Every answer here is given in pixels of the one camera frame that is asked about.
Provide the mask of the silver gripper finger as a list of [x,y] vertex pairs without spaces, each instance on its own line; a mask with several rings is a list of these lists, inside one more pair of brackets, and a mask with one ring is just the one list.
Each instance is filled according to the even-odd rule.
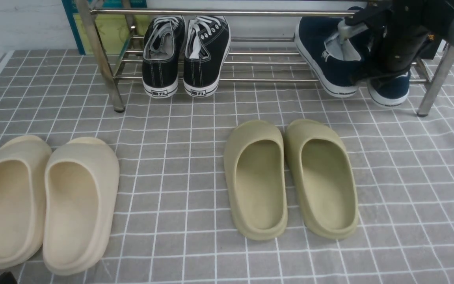
[[349,26],[346,24],[346,20],[342,20],[339,22],[337,29],[338,29],[338,33],[339,33],[339,39],[348,40],[351,37],[354,37],[357,34],[360,34],[364,31],[368,30],[368,27],[364,23]]

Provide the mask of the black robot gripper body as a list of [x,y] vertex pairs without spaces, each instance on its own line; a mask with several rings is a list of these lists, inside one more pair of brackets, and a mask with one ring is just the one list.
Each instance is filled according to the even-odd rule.
[[430,18],[440,15],[447,4],[447,0],[370,0],[347,16],[347,25],[364,23],[372,36],[370,54],[351,75],[352,83],[409,71],[430,33]]

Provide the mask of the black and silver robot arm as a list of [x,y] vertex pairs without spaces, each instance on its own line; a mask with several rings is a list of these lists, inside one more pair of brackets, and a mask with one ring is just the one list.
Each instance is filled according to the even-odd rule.
[[339,41],[369,30],[370,54],[352,72],[352,83],[409,71],[434,34],[454,47],[454,0],[379,0],[338,24]]

